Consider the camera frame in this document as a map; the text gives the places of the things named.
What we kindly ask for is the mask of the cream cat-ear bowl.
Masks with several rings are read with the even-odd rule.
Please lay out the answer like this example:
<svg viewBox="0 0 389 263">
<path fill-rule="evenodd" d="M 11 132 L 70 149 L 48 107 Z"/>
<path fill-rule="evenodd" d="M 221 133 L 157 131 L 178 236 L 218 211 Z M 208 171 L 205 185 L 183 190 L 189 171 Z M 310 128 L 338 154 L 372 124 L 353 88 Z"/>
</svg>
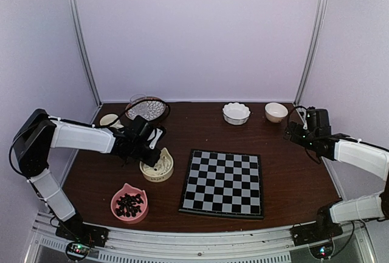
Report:
<svg viewBox="0 0 389 263">
<path fill-rule="evenodd" d="M 174 160 L 168 149 L 163 148 L 160 152 L 160 159 L 154 166 L 148 166 L 143 162 L 140 162 L 139 168 L 147 181 L 154 183 L 164 182 L 168 180 L 174 172 Z"/>
</svg>

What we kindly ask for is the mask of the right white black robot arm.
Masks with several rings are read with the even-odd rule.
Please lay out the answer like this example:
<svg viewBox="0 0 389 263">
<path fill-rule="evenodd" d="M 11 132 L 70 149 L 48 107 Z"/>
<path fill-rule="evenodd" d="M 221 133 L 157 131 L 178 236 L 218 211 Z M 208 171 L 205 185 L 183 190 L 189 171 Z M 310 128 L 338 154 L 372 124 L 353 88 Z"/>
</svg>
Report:
<svg viewBox="0 0 389 263">
<path fill-rule="evenodd" d="M 388 150 L 344 134 L 317 135 L 307 125 L 294 121 L 287 123 L 285 134 L 289 140 L 305 149 L 315 163 L 322 157 L 360 168 L 388 182 Z M 382 192 L 356 199 L 336 202 L 321 207 L 311 233 L 316 239 L 325 239 L 335 225 L 347 221 L 376 219 L 388 220 L 388 185 Z"/>
</svg>

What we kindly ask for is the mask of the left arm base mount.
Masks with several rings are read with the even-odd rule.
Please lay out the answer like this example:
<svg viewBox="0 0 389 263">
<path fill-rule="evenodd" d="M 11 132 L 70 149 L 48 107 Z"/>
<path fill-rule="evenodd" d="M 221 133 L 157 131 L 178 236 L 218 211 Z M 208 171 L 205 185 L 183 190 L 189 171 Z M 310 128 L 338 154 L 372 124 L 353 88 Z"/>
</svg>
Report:
<svg viewBox="0 0 389 263">
<path fill-rule="evenodd" d="M 55 235 L 68 240 L 81 242 L 91 247 L 104 247 L 108 239 L 109 230 L 88 224 L 60 224 Z"/>
</svg>

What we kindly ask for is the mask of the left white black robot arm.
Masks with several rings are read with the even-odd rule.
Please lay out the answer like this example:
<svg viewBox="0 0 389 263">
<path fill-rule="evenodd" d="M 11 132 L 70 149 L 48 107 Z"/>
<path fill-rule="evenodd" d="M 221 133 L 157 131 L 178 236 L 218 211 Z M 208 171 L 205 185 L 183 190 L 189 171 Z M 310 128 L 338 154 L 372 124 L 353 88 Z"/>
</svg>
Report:
<svg viewBox="0 0 389 263">
<path fill-rule="evenodd" d="M 88 234 L 82 217 L 67 198 L 49 170 L 51 149 L 71 148 L 128 157 L 153 166 L 160 158 L 157 143 L 165 135 L 163 126 L 154 125 L 137 116 L 129 126 L 116 129 L 50 116 L 36 109 L 15 135 L 9 159 L 16 159 L 13 170 L 27 179 L 55 216 L 63 223 L 64 232 L 74 241 Z"/>
</svg>

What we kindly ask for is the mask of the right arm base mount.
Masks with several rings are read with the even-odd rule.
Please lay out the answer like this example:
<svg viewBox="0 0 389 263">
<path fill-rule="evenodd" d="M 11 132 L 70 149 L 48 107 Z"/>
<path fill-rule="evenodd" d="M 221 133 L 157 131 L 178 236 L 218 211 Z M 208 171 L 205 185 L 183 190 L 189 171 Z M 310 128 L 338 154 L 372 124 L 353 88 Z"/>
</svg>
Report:
<svg viewBox="0 0 389 263">
<path fill-rule="evenodd" d="M 295 246 L 330 240 L 343 234 L 342 227 L 338 224 L 329 227 L 319 227 L 316 223 L 296 225 L 289 231 Z"/>
</svg>

